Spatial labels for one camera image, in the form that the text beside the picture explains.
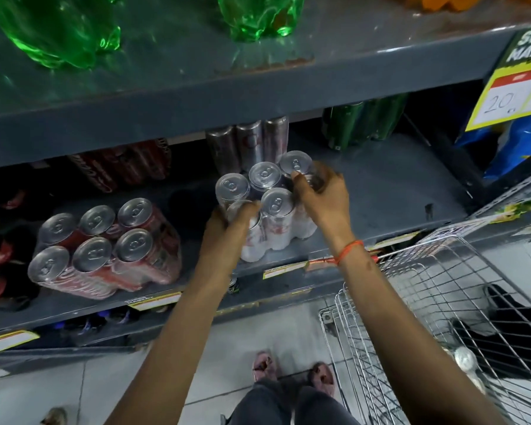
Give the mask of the grey metal shelf rack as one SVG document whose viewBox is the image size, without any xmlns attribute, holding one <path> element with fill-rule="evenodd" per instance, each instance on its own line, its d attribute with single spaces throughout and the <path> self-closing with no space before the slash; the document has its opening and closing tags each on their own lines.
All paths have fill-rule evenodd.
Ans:
<svg viewBox="0 0 531 425">
<path fill-rule="evenodd" d="M 122 45 L 92 70 L 41 67 L 0 29 L 0 166 L 485 79 L 531 27 L 518 0 L 306 0 L 291 35 L 254 43 L 229 37 L 216 0 L 124 0 L 115 16 Z"/>
</svg>

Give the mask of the shrink-wrapped pack of silver cans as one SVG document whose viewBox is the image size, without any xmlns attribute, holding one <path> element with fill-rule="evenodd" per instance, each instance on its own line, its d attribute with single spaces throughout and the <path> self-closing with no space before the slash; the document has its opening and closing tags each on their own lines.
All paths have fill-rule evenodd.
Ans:
<svg viewBox="0 0 531 425">
<path fill-rule="evenodd" d="M 260 201 L 260 211 L 250 219 L 241 260 L 258 262 L 269 250 L 283 250 L 295 238 L 305 240 L 317 231 L 304 204 L 293 190 L 292 172 L 305 176 L 317 192 L 323 180 L 316 175 L 312 158 L 303 151 L 288 151 L 277 163 L 254 164 L 247 175 L 227 173 L 215 185 L 215 195 L 228 222 L 241 207 L 253 200 Z"/>
</svg>

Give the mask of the dark red cans pack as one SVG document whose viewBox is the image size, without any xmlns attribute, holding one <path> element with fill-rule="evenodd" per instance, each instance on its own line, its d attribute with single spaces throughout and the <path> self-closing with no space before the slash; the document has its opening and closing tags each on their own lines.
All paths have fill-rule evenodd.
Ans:
<svg viewBox="0 0 531 425">
<path fill-rule="evenodd" d="M 172 155 L 167 140 L 158 138 L 67 158 L 99 191 L 112 193 L 123 187 L 168 178 Z"/>
</svg>

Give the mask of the person's right hand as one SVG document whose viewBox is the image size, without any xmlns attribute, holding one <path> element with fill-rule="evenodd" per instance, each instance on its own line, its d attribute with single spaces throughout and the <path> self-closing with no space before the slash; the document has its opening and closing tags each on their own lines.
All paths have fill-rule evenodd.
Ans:
<svg viewBox="0 0 531 425">
<path fill-rule="evenodd" d="M 334 257 L 339 257 L 346 247 L 356 241 L 353 234 L 349 193 L 341 173 L 330 166 L 314 162 L 318 176 L 323 180 L 319 191 L 312 188 L 311 195 L 297 195 L 313 222 L 320 228 Z"/>
</svg>

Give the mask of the black bag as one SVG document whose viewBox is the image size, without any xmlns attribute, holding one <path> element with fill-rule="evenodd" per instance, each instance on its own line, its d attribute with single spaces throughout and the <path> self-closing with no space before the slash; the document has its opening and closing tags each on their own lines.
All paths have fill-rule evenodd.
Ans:
<svg viewBox="0 0 531 425">
<path fill-rule="evenodd" d="M 484 286 L 484 292 L 493 334 L 479 333 L 460 320 L 453 321 L 454 332 L 486 375 L 531 381 L 531 306 L 517 302 L 496 284 Z"/>
</svg>

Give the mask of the person's left forearm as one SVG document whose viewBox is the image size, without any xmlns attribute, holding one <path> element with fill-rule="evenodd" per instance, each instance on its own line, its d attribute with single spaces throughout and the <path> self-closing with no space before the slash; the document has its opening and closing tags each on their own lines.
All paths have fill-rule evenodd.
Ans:
<svg viewBox="0 0 531 425">
<path fill-rule="evenodd" d="M 237 261 L 199 259 L 171 316 L 104 425 L 178 425 Z"/>
</svg>

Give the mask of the person's right pink sandal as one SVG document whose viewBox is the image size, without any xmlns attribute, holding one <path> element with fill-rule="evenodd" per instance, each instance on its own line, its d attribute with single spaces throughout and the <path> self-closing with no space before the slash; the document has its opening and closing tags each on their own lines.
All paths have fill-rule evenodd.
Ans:
<svg viewBox="0 0 531 425">
<path fill-rule="evenodd" d="M 333 398 L 335 395 L 335 379 L 331 367 L 324 362 L 313 364 L 308 377 L 310 385 L 316 390 Z"/>
</svg>

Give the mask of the yellow hanging price sign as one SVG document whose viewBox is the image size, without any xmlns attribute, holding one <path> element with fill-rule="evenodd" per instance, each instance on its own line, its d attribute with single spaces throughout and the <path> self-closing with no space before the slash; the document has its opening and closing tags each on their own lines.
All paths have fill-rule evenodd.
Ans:
<svg viewBox="0 0 531 425">
<path fill-rule="evenodd" d="M 531 115 L 531 28 L 502 54 L 469 118 L 466 132 Z"/>
</svg>

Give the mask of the person's right forearm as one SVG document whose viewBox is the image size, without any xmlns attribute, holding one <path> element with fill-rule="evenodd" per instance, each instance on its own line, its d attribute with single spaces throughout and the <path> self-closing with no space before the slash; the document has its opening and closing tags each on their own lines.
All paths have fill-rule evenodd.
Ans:
<svg viewBox="0 0 531 425">
<path fill-rule="evenodd" d="M 408 309 L 359 240 L 335 258 L 411 425 L 506 425 L 495 405 Z"/>
</svg>

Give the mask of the large green plastic bottle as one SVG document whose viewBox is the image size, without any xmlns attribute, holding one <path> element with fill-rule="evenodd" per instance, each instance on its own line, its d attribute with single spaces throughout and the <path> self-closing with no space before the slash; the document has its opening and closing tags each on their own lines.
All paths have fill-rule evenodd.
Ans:
<svg viewBox="0 0 531 425">
<path fill-rule="evenodd" d="M 0 0 L 0 28 L 30 59 L 49 69 L 95 66 L 120 47 L 114 8 L 123 0 Z"/>
</svg>

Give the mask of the row of dark blue cans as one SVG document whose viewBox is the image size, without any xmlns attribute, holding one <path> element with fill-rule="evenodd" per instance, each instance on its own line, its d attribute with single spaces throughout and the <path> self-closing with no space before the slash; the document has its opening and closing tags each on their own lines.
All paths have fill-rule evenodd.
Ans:
<svg viewBox="0 0 531 425">
<path fill-rule="evenodd" d="M 142 312 L 132 307 L 117 307 L 49 324 L 43 333 L 58 336 L 64 343 L 75 342 L 99 334 L 105 328 L 131 324 L 141 316 Z"/>
</svg>

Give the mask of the yellow shelf price label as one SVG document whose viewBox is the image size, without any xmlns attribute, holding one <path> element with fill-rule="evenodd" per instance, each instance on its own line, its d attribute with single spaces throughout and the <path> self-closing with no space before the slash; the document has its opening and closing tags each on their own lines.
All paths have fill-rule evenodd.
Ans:
<svg viewBox="0 0 531 425">
<path fill-rule="evenodd" d="M 175 304 L 181 295 L 182 293 L 177 291 L 152 296 L 142 296 L 140 298 L 127 300 L 126 305 L 136 311 L 144 312 L 152 309 L 166 308 Z"/>
<path fill-rule="evenodd" d="M 0 352 L 39 339 L 40 335 L 29 330 L 16 330 L 0 335 Z"/>
<path fill-rule="evenodd" d="M 390 246 L 397 245 L 400 243 L 409 242 L 413 240 L 415 237 L 417 237 L 417 235 L 419 235 L 420 233 L 422 233 L 422 230 L 414 231 L 411 233 L 406 233 L 406 234 L 392 237 L 392 238 L 388 238 L 387 240 L 381 240 L 375 243 L 374 245 L 366 246 L 366 249 L 368 251 L 380 250 L 380 249 L 388 248 Z"/>
<path fill-rule="evenodd" d="M 284 264 L 282 266 L 277 266 L 277 267 L 265 270 L 263 272 L 262 279 L 265 280 L 265 279 L 281 276 L 291 271 L 305 269 L 308 266 L 308 264 L 309 264 L 309 261 L 301 261 L 301 262 L 296 262 L 292 264 Z"/>
</svg>

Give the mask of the green cans pack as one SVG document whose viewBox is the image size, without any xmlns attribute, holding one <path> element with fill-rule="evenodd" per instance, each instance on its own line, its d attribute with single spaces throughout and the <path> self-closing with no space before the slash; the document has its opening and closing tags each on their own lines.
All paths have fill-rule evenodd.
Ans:
<svg viewBox="0 0 531 425">
<path fill-rule="evenodd" d="M 330 149 L 344 151 L 369 141 L 384 141 L 403 115 L 409 93 L 326 107 L 321 131 Z"/>
</svg>

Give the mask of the white bottle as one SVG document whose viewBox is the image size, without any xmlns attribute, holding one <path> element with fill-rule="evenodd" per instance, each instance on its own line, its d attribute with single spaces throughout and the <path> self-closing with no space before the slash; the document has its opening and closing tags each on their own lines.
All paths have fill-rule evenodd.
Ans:
<svg viewBox="0 0 531 425">
<path fill-rule="evenodd" d="M 472 381 L 475 387 L 484 395 L 487 394 L 486 387 L 482 380 L 477 376 L 477 359 L 474 353 L 465 346 L 452 348 L 441 346 L 442 349 L 453 358 L 457 366 L 462 370 L 468 379 Z"/>
</svg>

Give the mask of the person's left hand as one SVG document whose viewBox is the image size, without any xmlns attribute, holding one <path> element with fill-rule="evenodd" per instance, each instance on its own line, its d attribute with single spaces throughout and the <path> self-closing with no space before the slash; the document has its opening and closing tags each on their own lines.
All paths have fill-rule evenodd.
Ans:
<svg viewBox="0 0 531 425">
<path fill-rule="evenodd" d="M 218 227 L 217 207 L 206 223 L 198 267 L 213 277 L 229 280 L 241 258 L 248 227 Z"/>
</svg>

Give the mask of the shrink-wrapped pack of red cans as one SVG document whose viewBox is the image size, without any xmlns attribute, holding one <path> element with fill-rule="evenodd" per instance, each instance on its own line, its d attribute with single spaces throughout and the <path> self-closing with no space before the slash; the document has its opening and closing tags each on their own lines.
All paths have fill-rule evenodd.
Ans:
<svg viewBox="0 0 531 425">
<path fill-rule="evenodd" d="M 160 208 L 133 198 L 80 218 L 58 213 L 40 226 L 27 275 L 33 283 L 79 297 L 104 300 L 118 290 L 174 283 L 182 271 L 181 239 Z"/>
</svg>

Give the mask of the green yellow shelf strip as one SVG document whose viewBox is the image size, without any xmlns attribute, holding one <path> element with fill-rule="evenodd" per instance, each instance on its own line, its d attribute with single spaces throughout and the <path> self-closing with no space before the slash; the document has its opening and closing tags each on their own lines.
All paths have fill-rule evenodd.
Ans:
<svg viewBox="0 0 531 425">
<path fill-rule="evenodd" d="M 486 225 L 518 220 L 528 212 L 531 212 L 531 197 L 520 200 L 514 200 L 511 197 L 497 198 L 479 208 L 464 222 L 481 228 Z"/>
</svg>

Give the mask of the blue snack bag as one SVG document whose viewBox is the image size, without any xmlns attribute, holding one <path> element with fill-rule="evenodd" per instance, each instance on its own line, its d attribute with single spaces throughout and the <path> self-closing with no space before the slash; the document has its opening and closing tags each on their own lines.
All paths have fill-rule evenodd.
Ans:
<svg viewBox="0 0 531 425">
<path fill-rule="evenodd" d="M 493 182 L 531 157 L 531 115 L 465 132 L 453 145 Z"/>
</svg>

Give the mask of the person's dark jeans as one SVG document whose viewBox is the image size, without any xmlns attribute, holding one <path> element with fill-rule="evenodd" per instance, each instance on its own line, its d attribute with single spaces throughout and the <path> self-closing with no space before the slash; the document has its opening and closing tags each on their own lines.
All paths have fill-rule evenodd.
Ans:
<svg viewBox="0 0 531 425">
<path fill-rule="evenodd" d="M 300 388 L 294 406 L 280 381 L 261 379 L 238 403 L 229 418 L 221 415 L 221 425 L 361 425 L 334 398 L 331 380 L 321 380 Z"/>
</svg>

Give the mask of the tall silver cans pack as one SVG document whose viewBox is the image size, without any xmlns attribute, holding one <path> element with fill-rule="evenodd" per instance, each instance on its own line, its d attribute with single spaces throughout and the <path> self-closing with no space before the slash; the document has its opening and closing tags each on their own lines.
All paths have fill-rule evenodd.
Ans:
<svg viewBox="0 0 531 425">
<path fill-rule="evenodd" d="M 223 126 L 205 131 L 217 172 L 248 173 L 257 163 L 278 163 L 288 149 L 289 118 Z"/>
</svg>

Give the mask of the person's pink sandal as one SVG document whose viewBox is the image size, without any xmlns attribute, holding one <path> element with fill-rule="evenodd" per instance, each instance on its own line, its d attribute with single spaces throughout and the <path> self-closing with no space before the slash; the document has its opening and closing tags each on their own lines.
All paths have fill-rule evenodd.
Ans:
<svg viewBox="0 0 531 425">
<path fill-rule="evenodd" d="M 252 374 L 254 382 L 262 380 L 277 381 L 277 363 L 270 351 L 260 351 L 253 362 Z"/>
<path fill-rule="evenodd" d="M 335 395 L 335 379 L 331 367 L 324 362 L 313 364 L 308 377 L 310 385 L 316 390 L 333 398 Z"/>
</svg>

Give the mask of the person's left pink sandal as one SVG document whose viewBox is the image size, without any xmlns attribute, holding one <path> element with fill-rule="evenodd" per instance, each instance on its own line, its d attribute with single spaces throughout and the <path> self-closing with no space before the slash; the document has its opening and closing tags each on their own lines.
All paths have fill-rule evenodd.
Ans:
<svg viewBox="0 0 531 425">
<path fill-rule="evenodd" d="M 270 351 L 260 351 L 253 362 L 252 374 L 254 382 L 262 380 L 277 381 L 277 363 Z"/>
</svg>

